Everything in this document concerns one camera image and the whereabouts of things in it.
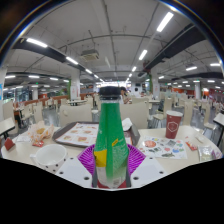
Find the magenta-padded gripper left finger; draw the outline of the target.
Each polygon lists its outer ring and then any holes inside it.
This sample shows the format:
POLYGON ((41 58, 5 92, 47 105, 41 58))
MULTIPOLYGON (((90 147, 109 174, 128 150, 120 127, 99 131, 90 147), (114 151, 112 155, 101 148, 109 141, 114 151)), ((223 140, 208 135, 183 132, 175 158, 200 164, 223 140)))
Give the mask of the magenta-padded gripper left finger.
POLYGON ((84 188, 96 186, 94 146, 84 149, 77 157, 68 158, 56 175, 84 188))

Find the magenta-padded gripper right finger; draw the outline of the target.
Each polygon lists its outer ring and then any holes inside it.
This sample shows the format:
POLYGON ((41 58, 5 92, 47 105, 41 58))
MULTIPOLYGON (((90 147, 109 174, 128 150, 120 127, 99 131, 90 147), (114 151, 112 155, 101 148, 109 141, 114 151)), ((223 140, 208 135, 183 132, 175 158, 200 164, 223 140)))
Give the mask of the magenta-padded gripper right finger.
POLYGON ((165 169, 154 157, 144 155, 132 145, 128 145, 128 148, 127 170, 132 188, 143 187, 167 176, 165 169))

